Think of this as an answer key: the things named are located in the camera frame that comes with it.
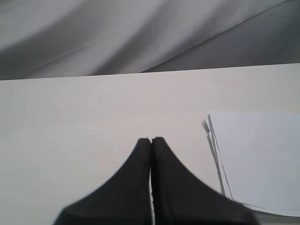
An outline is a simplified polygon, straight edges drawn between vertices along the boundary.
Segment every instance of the white fabric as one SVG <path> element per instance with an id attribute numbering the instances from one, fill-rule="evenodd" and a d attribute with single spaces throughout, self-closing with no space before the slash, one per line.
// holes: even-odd
<path id="1" fill-rule="evenodd" d="M 0 79 L 142 72 L 284 0 L 5 0 Z"/>

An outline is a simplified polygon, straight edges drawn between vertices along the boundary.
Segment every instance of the white desk surface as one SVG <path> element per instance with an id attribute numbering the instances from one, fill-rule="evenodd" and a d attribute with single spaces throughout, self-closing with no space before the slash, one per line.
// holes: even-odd
<path id="1" fill-rule="evenodd" d="M 209 111 L 300 113 L 299 97 L 300 64 L 0 81 L 0 224 L 51 224 L 139 137 L 165 137 L 219 191 Z"/>

